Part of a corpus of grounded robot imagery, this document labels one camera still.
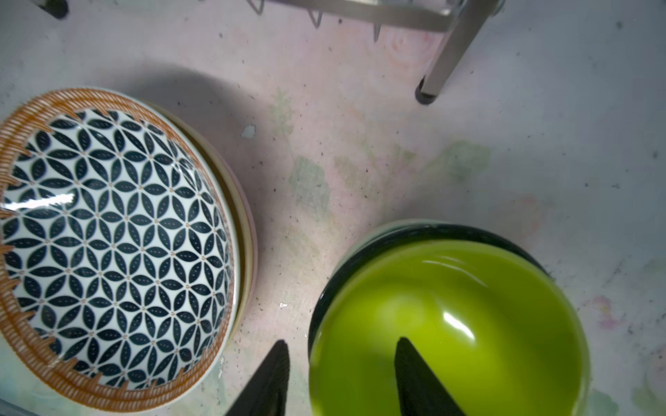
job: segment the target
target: lime green glaze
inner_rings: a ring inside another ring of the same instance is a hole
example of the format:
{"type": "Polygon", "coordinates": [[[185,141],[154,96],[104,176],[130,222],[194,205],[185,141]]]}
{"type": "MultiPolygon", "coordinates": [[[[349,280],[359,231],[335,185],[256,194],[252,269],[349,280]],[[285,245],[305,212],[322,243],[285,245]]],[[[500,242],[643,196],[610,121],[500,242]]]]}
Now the lime green glaze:
{"type": "Polygon", "coordinates": [[[407,336],[467,416],[580,414],[589,358],[550,279],[510,252],[436,240],[368,262],[336,296],[310,356],[315,416],[399,415],[407,336]]]}

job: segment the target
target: white paint chip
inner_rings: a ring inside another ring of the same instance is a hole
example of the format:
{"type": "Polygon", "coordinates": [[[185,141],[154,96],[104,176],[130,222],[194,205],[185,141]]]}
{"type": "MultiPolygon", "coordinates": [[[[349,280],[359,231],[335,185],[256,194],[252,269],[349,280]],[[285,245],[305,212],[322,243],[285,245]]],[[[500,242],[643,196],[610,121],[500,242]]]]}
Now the white paint chip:
{"type": "Polygon", "coordinates": [[[222,367],[224,367],[224,356],[220,357],[220,371],[217,373],[217,378],[222,378],[222,367]]]}
{"type": "Polygon", "coordinates": [[[254,126],[254,124],[250,124],[243,130],[242,133],[240,133],[240,136],[243,138],[254,138],[255,129],[256,127],[254,126]]]}

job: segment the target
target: metal rack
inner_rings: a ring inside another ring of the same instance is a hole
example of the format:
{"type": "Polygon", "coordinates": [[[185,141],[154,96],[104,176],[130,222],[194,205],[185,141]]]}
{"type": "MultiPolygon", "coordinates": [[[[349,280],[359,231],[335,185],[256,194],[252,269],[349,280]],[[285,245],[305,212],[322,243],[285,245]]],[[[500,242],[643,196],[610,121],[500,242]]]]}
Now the metal rack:
{"type": "MultiPolygon", "coordinates": [[[[258,15],[263,13],[265,0],[259,0],[258,6],[252,0],[246,1],[258,15]]],[[[435,8],[413,0],[271,1],[306,9],[315,29],[319,28],[323,13],[370,22],[374,25],[375,42],[382,25],[445,33],[428,72],[416,87],[416,100],[425,105],[435,101],[486,19],[504,4],[503,0],[446,0],[446,5],[435,8]]]]}

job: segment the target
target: rubber foot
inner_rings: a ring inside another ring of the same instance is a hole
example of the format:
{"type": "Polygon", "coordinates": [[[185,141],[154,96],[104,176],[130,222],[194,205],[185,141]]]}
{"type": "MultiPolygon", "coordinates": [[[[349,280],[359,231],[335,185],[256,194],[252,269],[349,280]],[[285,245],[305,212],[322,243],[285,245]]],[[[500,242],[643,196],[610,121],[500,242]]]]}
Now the rubber foot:
{"type": "Polygon", "coordinates": [[[69,13],[67,0],[47,0],[44,6],[40,6],[40,8],[60,20],[64,19],[69,13]]]}
{"type": "Polygon", "coordinates": [[[437,99],[437,96],[421,92],[421,88],[423,88],[423,82],[425,80],[426,80],[426,78],[423,77],[423,79],[419,83],[418,87],[416,87],[416,92],[414,93],[414,95],[416,96],[416,100],[419,103],[421,103],[423,105],[430,105],[430,104],[435,102],[435,100],[437,99]]]}

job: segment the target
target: green stain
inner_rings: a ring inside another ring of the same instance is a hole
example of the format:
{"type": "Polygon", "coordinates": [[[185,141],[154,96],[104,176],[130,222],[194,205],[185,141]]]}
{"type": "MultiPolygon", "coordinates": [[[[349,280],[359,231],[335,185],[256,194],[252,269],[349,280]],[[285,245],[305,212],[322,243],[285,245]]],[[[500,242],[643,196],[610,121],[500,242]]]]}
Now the green stain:
{"type": "Polygon", "coordinates": [[[665,416],[666,403],[660,401],[650,387],[647,380],[643,382],[640,389],[634,389],[631,392],[631,401],[636,407],[642,410],[645,416],[665,416]]]}
{"type": "Polygon", "coordinates": [[[289,376],[289,394],[287,395],[286,414],[311,414],[308,411],[303,412],[303,409],[310,408],[308,380],[305,378],[303,371],[301,371],[298,366],[292,364],[289,376]]]}
{"type": "Polygon", "coordinates": [[[404,150],[402,147],[398,146],[398,155],[400,162],[404,165],[409,165],[412,160],[416,157],[416,153],[410,152],[409,150],[404,150]]]}
{"type": "Polygon", "coordinates": [[[291,108],[291,98],[279,88],[278,92],[270,97],[273,99],[273,103],[268,107],[268,112],[274,125],[273,134],[288,138],[294,131],[294,126],[291,124],[292,115],[294,115],[291,108]]]}
{"type": "Polygon", "coordinates": [[[652,258],[643,266],[643,274],[657,274],[666,270],[666,259],[652,258]]]}
{"type": "Polygon", "coordinates": [[[298,156],[289,176],[289,185],[296,203],[310,211],[315,220],[325,219],[331,191],[321,166],[308,158],[298,156]]]}
{"type": "Polygon", "coordinates": [[[226,402],[226,387],[224,386],[224,379],[222,377],[219,377],[216,393],[217,405],[222,406],[223,409],[226,409],[228,406],[226,402]]]}
{"type": "Polygon", "coordinates": [[[347,188],[355,191],[361,197],[366,196],[369,199],[376,197],[377,191],[370,181],[370,173],[356,166],[347,156],[335,156],[333,161],[347,188]]]}
{"type": "Polygon", "coordinates": [[[589,392],[585,416],[616,416],[618,411],[619,406],[608,394],[595,389],[589,392]]]}
{"type": "Polygon", "coordinates": [[[426,166],[426,171],[445,174],[456,182],[477,176],[488,166],[491,150],[466,140],[455,142],[426,166]]]}
{"type": "Polygon", "coordinates": [[[289,227],[284,237],[286,247],[294,255],[294,259],[305,264],[312,264],[319,257],[319,248],[303,231],[294,226],[289,227]]]}

